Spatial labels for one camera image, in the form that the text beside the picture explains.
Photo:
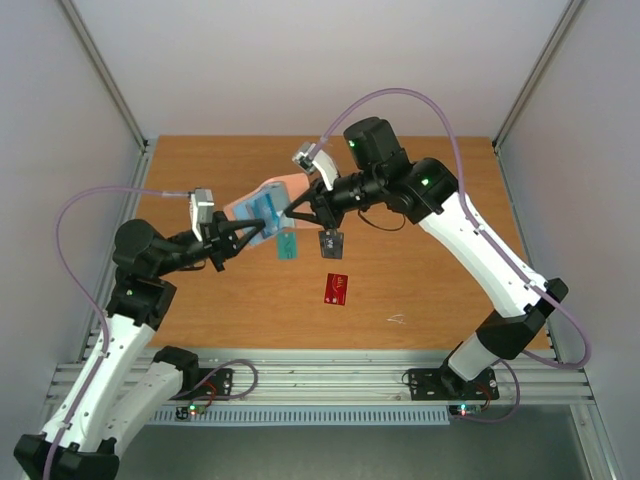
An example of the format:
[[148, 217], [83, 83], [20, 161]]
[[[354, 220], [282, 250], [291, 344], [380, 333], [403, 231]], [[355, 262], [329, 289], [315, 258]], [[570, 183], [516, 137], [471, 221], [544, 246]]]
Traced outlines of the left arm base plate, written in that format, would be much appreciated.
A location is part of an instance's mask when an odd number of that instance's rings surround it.
[[192, 401], [207, 400], [211, 396], [223, 398], [232, 394], [234, 370], [232, 368], [222, 368], [193, 391], [179, 393], [172, 397], [172, 400]]

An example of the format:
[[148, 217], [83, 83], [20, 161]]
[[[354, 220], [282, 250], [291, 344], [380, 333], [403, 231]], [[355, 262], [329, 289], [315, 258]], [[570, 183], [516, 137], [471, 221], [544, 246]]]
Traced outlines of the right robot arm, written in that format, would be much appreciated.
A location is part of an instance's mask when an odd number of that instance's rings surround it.
[[496, 361], [512, 360], [526, 350], [568, 287], [559, 278], [545, 279], [506, 246], [442, 162], [411, 161], [388, 121], [366, 118], [348, 127], [343, 137], [357, 172], [340, 175], [328, 154], [304, 143], [292, 160], [307, 174], [320, 176], [285, 214], [330, 231], [346, 213], [383, 203], [432, 235], [462, 264], [494, 309], [435, 375], [446, 398], [460, 398]]

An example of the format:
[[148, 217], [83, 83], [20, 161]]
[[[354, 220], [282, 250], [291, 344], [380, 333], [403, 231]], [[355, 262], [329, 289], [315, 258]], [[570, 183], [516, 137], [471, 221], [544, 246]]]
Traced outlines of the black VIP card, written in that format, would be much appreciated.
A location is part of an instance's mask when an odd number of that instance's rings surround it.
[[344, 234], [327, 230], [319, 234], [321, 255], [325, 259], [341, 260], [344, 252]]
[[336, 230], [325, 230], [318, 233], [320, 252], [323, 258], [336, 259], [339, 250], [339, 238]]

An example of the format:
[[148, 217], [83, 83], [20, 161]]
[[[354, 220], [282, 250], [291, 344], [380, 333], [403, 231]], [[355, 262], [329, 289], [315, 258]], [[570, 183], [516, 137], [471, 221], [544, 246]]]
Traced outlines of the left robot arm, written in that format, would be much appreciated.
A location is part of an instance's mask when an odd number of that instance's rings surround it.
[[152, 414], [201, 386], [198, 356], [178, 347], [155, 354], [127, 393], [125, 378], [154, 337], [174, 299], [166, 275], [208, 260], [216, 270], [265, 226], [261, 219], [230, 220], [208, 213], [193, 231], [162, 236], [142, 219], [116, 232], [116, 283], [101, 333], [66, 398], [39, 434], [24, 434], [14, 457], [30, 479], [113, 479], [133, 439]]

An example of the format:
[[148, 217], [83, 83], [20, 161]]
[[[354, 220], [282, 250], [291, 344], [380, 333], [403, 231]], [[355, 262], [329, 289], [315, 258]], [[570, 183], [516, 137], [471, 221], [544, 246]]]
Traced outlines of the teal VIP card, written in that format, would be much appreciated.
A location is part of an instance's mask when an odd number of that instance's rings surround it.
[[295, 232], [281, 232], [277, 235], [277, 256], [279, 260], [298, 258], [298, 243]]

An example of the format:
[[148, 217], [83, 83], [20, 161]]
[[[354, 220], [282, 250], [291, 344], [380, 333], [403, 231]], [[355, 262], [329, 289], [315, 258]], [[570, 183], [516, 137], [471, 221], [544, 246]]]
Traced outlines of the pink leather card holder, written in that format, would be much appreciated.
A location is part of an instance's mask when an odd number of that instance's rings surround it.
[[227, 204], [223, 211], [229, 220], [256, 220], [265, 227], [248, 242], [250, 248], [275, 238], [286, 229], [317, 229], [318, 226], [303, 220], [294, 220], [284, 210], [310, 186], [304, 173], [270, 178], [250, 193]]

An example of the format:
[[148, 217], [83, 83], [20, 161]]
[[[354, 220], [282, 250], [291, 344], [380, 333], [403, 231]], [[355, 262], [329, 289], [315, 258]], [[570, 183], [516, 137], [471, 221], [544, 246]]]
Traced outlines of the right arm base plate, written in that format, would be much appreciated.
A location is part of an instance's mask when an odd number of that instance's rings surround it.
[[498, 400], [500, 393], [495, 372], [484, 369], [472, 381], [443, 379], [439, 368], [412, 368], [401, 376], [413, 401]]

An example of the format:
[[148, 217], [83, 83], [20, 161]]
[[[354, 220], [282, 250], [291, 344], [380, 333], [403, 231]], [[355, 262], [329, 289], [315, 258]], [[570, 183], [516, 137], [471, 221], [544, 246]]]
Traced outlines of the red VIP card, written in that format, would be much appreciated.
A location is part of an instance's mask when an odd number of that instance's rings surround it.
[[344, 274], [328, 273], [326, 278], [324, 303], [344, 306], [347, 299], [348, 276]]

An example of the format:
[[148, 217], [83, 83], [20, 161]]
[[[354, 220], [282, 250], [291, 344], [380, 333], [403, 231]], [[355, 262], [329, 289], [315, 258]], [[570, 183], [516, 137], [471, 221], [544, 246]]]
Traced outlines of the blue card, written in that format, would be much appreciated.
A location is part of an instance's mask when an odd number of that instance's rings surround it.
[[261, 236], [264, 239], [277, 235], [283, 230], [280, 228], [280, 215], [283, 212], [276, 209], [276, 202], [272, 194], [260, 194], [249, 199], [246, 208], [252, 218], [264, 221], [265, 227], [261, 231]]

